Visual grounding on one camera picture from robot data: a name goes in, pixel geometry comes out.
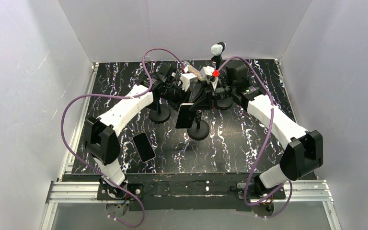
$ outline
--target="purple cable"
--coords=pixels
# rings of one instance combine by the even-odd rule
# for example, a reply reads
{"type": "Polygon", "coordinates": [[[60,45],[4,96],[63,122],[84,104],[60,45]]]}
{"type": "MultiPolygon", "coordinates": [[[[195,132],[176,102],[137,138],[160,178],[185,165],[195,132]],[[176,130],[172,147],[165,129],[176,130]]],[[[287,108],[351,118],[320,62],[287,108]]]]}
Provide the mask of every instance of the purple cable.
{"type": "MultiPolygon", "coordinates": [[[[140,97],[142,95],[145,95],[147,92],[149,92],[151,90],[151,87],[153,85],[153,81],[151,80],[151,77],[150,77],[150,73],[149,71],[147,70],[146,68],[146,65],[145,65],[145,58],[146,58],[146,55],[150,52],[150,51],[153,51],[153,50],[164,50],[168,53],[170,53],[171,55],[173,55],[178,62],[180,62],[181,64],[181,67],[183,68],[184,67],[184,64],[183,62],[175,55],[173,54],[171,51],[167,50],[167,49],[164,49],[164,48],[154,48],[154,49],[150,49],[148,50],[144,55],[143,55],[143,59],[142,59],[142,66],[143,66],[143,69],[146,73],[146,75],[148,76],[149,78],[149,81],[150,81],[150,84],[149,84],[149,87],[146,91],[138,94],[138,95],[135,95],[133,96],[134,98],[136,97],[140,97]]],[[[112,98],[112,99],[131,99],[131,97],[125,97],[125,96],[111,96],[111,95],[105,95],[105,94],[96,94],[96,93],[90,93],[90,94],[84,94],[84,95],[81,95],[81,96],[78,96],[76,98],[74,98],[67,106],[66,108],[64,109],[64,112],[63,112],[63,116],[61,117],[61,127],[60,127],[60,131],[61,131],[61,138],[63,139],[63,142],[64,142],[64,145],[66,146],[66,148],[71,152],[72,155],[74,155],[74,157],[81,161],[83,164],[85,164],[87,167],[91,168],[94,172],[96,172],[97,174],[100,174],[101,176],[103,177],[106,177],[105,174],[103,174],[101,171],[99,171],[98,169],[96,169],[94,166],[90,165],[89,163],[87,163],[86,161],[84,161],[84,159],[82,159],[81,157],[79,157],[70,147],[70,145],[67,143],[66,141],[66,137],[64,135],[64,120],[65,120],[65,117],[66,117],[66,113],[68,111],[68,109],[70,108],[70,106],[76,102],[77,100],[81,99],[81,98],[84,98],[84,97],[106,97],[106,98],[112,98]]],[[[126,221],[122,220],[122,219],[119,219],[115,216],[112,216],[112,215],[109,215],[110,217],[112,217],[114,220],[118,220],[119,222],[125,224],[126,226],[128,227],[131,227],[131,228],[136,228],[138,226],[140,226],[144,219],[145,219],[145,208],[143,206],[143,203],[141,202],[141,200],[135,196],[133,193],[131,193],[130,191],[124,189],[123,187],[117,185],[115,182],[113,182],[112,180],[108,179],[108,181],[114,186],[114,187],[117,187],[118,189],[124,191],[125,193],[131,195],[131,197],[133,197],[135,200],[137,200],[137,202],[139,203],[140,207],[142,208],[142,212],[143,212],[143,215],[142,215],[142,219],[140,220],[140,222],[136,225],[133,225],[133,224],[130,224],[130,223],[127,223],[126,221]]]]}
{"type": "MultiPolygon", "coordinates": [[[[218,69],[217,69],[217,71],[218,72],[220,72],[221,71],[221,69],[229,62],[229,61],[231,61],[232,59],[240,59],[240,60],[242,60],[245,64],[246,64],[246,66],[248,66],[249,67],[249,69],[252,71],[252,73],[256,76],[256,79],[259,81],[259,83],[261,84],[261,85],[264,85],[263,84],[263,81],[260,79],[260,77],[257,75],[257,73],[256,73],[256,71],[254,71],[254,69],[252,68],[252,66],[251,66],[251,64],[249,64],[248,63],[248,61],[246,61],[246,59],[244,59],[244,58],[242,58],[242,57],[239,57],[239,56],[232,56],[232,57],[230,57],[228,60],[226,60],[218,69]]],[[[266,93],[267,93],[267,95],[269,96],[269,99],[270,99],[270,104],[272,105],[272,106],[274,106],[274,101],[273,101],[273,96],[272,96],[272,94],[270,93],[270,91],[269,91],[269,89],[268,88],[266,88],[266,87],[264,87],[264,90],[266,91],[266,93]]],[[[257,202],[254,202],[254,203],[248,203],[248,201],[247,201],[247,191],[248,191],[248,188],[249,188],[249,184],[250,184],[250,181],[251,181],[251,179],[252,179],[252,176],[253,176],[253,173],[254,173],[254,170],[256,170],[256,167],[257,167],[257,164],[258,164],[258,162],[260,161],[260,159],[261,159],[261,157],[263,156],[263,153],[265,152],[265,150],[266,150],[266,147],[267,147],[267,144],[268,144],[268,142],[269,142],[269,139],[270,139],[270,135],[271,135],[271,133],[272,133],[272,127],[273,127],[273,119],[274,119],[274,108],[272,108],[271,109],[271,115],[270,115],[270,123],[269,123],[269,127],[268,127],[268,131],[267,131],[267,135],[266,135],[266,138],[265,138],[265,140],[264,140],[264,142],[263,142],[263,145],[262,145],[262,148],[260,149],[260,151],[259,151],[259,153],[257,154],[257,157],[256,157],[256,160],[255,160],[255,162],[253,163],[253,165],[252,165],[252,170],[251,170],[251,172],[249,173],[249,176],[248,176],[248,179],[247,179],[247,181],[246,181],[246,185],[245,185],[245,190],[244,190],[244,192],[243,192],[243,201],[245,202],[245,204],[247,205],[247,206],[255,206],[255,205],[258,205],[258,204],[260,204],[260,202],[262,202],[263,200],[266,200],[266,199],[268,199],[271,195],[273,195],[275,192],[277,192],[280,188],[282,188],[283,187],[283,185],[284,184],[280,184],[279,186],[277,186],[277,188],[275,188],[271,193],[269,193],[267,196],[265,196],[265,197],[263,197],[262,199],[260,199],[259,201],[257,201],[257,202]]],[[[277,213],[275,213],[274,215],[271,215],[270,217],[275,217],[275,216],[277,216],[278,214],[280,214],[280,212],[282,212],[285,208],[286,208],[286,206],[287,206],[287,204],[289,203],[289,201],[290,201],[290,199],[291,199],[291,195],[292,195],[292,184],[291,184],[291,181],[289,181],[290,182],[290,188],[291,188],[291,191],[290,191],[290,195],[288,196],[288,199],[287,199],[287,201],[286,201],[286,203],[284,204],[284,206],[277,212],[277,213]]]]}

